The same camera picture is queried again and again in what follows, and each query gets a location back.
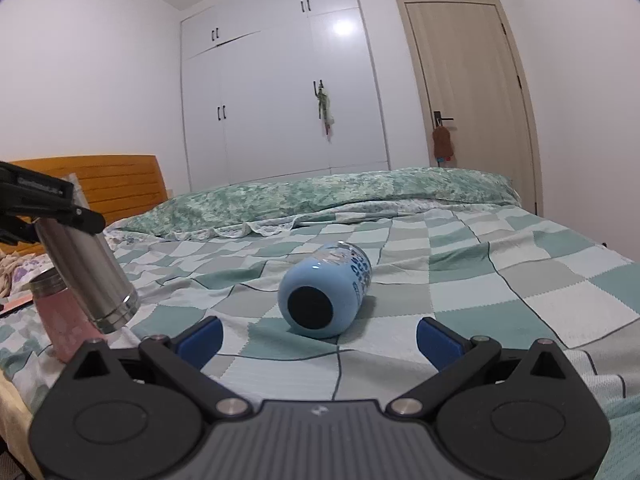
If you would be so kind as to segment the green floral duvet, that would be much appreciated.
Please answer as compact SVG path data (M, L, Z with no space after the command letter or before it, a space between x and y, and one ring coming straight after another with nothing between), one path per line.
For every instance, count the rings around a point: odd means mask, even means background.
M166 240L265 236L304 222L326 221L336 208L360 203L436 200L445 205L520 206L518 192L500 174L459 168L416 167L330 174L290 182L234 184L178 195L144 214L106 228Z

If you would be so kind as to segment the beige cloth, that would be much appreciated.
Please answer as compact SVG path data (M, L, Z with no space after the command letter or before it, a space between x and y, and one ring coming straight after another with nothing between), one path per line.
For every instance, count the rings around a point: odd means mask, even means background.
M22 256L17 252L0 255L0 297L9 296L12 289L14 271L21 265Z

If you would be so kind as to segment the pink steel cup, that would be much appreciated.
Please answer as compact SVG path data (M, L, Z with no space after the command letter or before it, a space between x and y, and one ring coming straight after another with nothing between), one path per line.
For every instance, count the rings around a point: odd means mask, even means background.
M104 339L67 288L61 275L51 268L29 282L41 323L58 359L67 363L89 339Z

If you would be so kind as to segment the light blue printed cup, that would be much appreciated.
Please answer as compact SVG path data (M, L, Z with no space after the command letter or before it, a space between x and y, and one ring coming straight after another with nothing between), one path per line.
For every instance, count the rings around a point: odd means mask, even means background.
M372 264L360 247L325 244L286 271L278 306L294 333L314 339L336 337L355 321L371 278Z

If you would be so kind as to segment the stainless steel cup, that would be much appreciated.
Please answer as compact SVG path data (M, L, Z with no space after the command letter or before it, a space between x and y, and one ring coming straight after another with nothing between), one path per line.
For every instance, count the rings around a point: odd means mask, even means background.
M80 216L69 224L38 219L36 233L88 319L110 334L136 314L139 296L106 242L104 218L87 209L76 211Z

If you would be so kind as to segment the pink notebook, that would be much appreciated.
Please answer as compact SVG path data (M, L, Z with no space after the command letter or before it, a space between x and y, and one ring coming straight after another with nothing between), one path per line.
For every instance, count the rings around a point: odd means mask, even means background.
M6 300L1 303L0 316L4 318L5 316L31 306L33 303L34 300L32 300L32 296L30 295L14 299L6 298Z

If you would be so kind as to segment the green hanging ornament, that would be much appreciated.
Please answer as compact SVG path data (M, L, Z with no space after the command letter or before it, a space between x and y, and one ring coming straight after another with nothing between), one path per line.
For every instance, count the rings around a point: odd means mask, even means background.
M334 118L331 114L330 97L321 79L314 82L314 96L318 102L318 118L320 122L322 122L324 134L330 136L332 134Z

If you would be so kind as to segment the wooden headboard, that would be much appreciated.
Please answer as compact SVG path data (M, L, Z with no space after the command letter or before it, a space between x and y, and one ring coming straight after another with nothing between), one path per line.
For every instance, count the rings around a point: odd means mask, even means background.
M74 203L96 211L111 223L143 214L167 200L160 165L153 155L87 155L40 158L9 162L32 171L56 177L74 185ZM10 254L40 255L40 243L1 243Z

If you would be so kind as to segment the white wardrobe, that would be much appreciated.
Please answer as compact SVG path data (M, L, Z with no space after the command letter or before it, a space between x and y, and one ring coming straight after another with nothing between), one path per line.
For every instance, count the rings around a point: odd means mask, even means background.
M181 54L192 190L387 167L359 0L224 0L183 21Z

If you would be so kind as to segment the beige wooden door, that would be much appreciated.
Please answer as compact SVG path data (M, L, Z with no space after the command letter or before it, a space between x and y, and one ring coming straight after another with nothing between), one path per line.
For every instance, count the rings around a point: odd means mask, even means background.
M442 167L509 178L524 208L542 211L537 131L518 47L499 0L397 0L416 75L428 157L434 110L453 122Z

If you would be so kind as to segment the purple floral pillow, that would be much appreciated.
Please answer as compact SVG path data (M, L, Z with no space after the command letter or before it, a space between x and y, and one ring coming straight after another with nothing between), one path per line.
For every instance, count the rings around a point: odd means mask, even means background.
M28 289L28 283L39 274L51 269L53 264L47 255L21 255L21 265L14 271L9 296Z

